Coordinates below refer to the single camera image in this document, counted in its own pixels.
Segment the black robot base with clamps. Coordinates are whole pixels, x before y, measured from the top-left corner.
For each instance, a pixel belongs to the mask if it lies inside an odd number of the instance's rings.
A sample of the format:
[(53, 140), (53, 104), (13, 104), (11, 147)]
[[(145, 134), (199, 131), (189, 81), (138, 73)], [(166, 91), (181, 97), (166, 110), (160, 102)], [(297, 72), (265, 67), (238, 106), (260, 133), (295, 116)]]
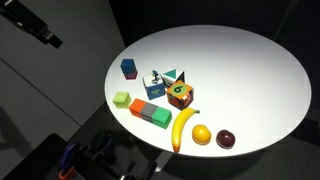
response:
[(67, 143), (49, 135), (1, 180), (150, 180), (157, 167), (149, 161), (141, 175), (110, 162), (112, 139), (105, 136), (96, 147)]

